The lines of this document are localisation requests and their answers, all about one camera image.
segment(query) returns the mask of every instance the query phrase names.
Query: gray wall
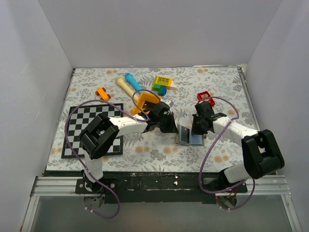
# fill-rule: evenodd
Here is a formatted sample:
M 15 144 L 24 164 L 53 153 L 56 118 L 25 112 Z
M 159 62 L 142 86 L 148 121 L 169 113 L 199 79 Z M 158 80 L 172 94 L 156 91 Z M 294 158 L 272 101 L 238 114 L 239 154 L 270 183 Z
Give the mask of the gray wall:
M 247 63 L 282 0 L 38 0 L 77 67 Z
M 309 231 L 309 0 L 283 0 L 246 71 L 262 129 L 275 133 L 282 170 L 304 231 Z
M 19 231 L 72 67 L 37 0 L 0 1 L 0 231 Z

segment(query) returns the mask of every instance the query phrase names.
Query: red box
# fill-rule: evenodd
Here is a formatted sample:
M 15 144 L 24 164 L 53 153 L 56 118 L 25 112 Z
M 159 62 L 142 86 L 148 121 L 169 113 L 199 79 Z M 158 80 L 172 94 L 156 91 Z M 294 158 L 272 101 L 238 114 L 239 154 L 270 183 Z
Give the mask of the red box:
M 197 94 L 198 102 L 200 102 L 200 101 L 202 101 L 202 99 L 204 99 L 206 97 L 210 97 L 210 96 L 211 95 L 207 91 L 202 92 L 202 93 L 198 93 Z M 209 101 L 209 103 L 211 104 L 212 107 L 215 105 L 214 100 L 212 98 L 209 98 L 208 101 Z

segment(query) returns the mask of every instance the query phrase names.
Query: table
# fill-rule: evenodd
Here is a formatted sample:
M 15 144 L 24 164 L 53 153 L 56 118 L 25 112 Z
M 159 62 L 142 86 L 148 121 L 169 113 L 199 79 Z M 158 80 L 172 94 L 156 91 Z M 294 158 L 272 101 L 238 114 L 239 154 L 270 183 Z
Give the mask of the table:
M 186 127 L 192 125 L 194 105 L 197 94 L 208 91 L 212 96 L 220 96 L 232 102 L 240 114 L 238 123 L 252 129 L 258 129 L 253 110 L 250 107 L 244 81 L 237 67 L 179 67 L 179 68 L 119 68 L 119 69 L 76 69 L 63 105 L 46 170 L 80 171 L 77 159 L 62 159 L 64 125 L 69 108 L 80 103 L 99 99 L 95 91 L 106 88 L 111 95 L 110 102 L 123 103 L 124 110 L 132 112 L 131 98 L 116 85 L 115 78 L 134 75 L 138 83 L 151 89 L 156 75 L 173 78 L 178 90 L 168 90 L 163 100 L 173 100 L 171 111 L 175 114 L 176 124 Z M 216 100 L 215 113 L 222 112 L 230 117 L 233 109 L 220 100 Z M 209 133 L 205 146 L 183 146 L 175 144 L 175 134 L 162 134 L 159 130 L 143 134 L 124 136 L 124 153 L 117 157 L 105 157 L 103 169 L 120 172 L 198 172 L 202 160 L 217 135 Z M 235 143 L 222 138 L 212 151 L 205 172 L 218 172 L 226 167 L 242 162 L 242 150 Z

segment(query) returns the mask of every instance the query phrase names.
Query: checkerboard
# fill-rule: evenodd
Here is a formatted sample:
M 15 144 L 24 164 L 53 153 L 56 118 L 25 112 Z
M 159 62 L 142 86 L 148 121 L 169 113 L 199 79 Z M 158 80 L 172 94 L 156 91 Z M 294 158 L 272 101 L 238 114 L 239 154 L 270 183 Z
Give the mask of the checkerboard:
M 121 109 L 123 109 L 122 103 L 114 105 L 117 105 Z M 70 108 L 70 113 L 75 109 L 75 107 L 76 106 Z M 107 104 L 82 106 L 77 110 L 77 112 L 75 112 L 71 116 L 68 128 L 68 138 L 74 151 L 78 154 L 79 157 L 84 157 L 84 151 L 82 149 L 82 145 L 80 144 L 78 136 L 80 135 L 82 130 L 85 129 L 86 126 L 100 113 L 103 113 L 105 116 L 108 117 L 123 117 L 123 114 L 119 110 Z M 108 150 L 106 156 L 122 155 L 122 153 L 123 153 L 123 137 L 120 136 L 114 140 L 114 143 Z M 64 139 L 63 142 L 61 158 L 62 159 L 75 158 L 66 142 L 66 139 Z

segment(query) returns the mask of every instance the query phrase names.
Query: floral tablecloth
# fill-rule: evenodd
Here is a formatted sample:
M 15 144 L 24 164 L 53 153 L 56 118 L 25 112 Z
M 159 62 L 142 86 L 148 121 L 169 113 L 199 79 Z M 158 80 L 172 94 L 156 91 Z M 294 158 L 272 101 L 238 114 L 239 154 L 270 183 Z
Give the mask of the floral tablecloth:
M 97 87 L 105 87 L 111 95 L 110 102 L 123 103 L 124 110 L 131 113 L 134 107 L 131 98 L 116 85 L 115 78 L 125 73 L 134 75 L 138 83 L 151 89 L 156 75 L 171 77 L 178 90 L 168 90 L 163 100 L 173 100 L 172 111 L 176 124 L 191 127 L 197 94 L 208 91 L 212 96 L 220 96 L 231 101 L 240 114 L 238 123 L 255 129 L 253 115 L 247 103 L 242 80 L 236 67 L 208 68 L 124 68 L 124 69 L 76 69 L 59 119 L 54 142 L 46 169 L 48 171 L 79 171 L 82 169 L 77 159 L 62 159 L 64 125 L 71 106 L 99 99 Z M 214 99 L 214 111 L 232 117 L 233 109 L 225 102 Z M 124 136 L 124 153 L 117 157 L 105 157 L 103 170 L 130 172 L 197 172 L 210 145 L 217 135 L 209 133 L 205 146 L 183 146 L 175 144 L 175 134 L 162 134 L 159 129 L 144 134 Z M 242 150 L 235 143 L 222 138 L 210 157 L 204 171 L 218 172 L 242 161 Z

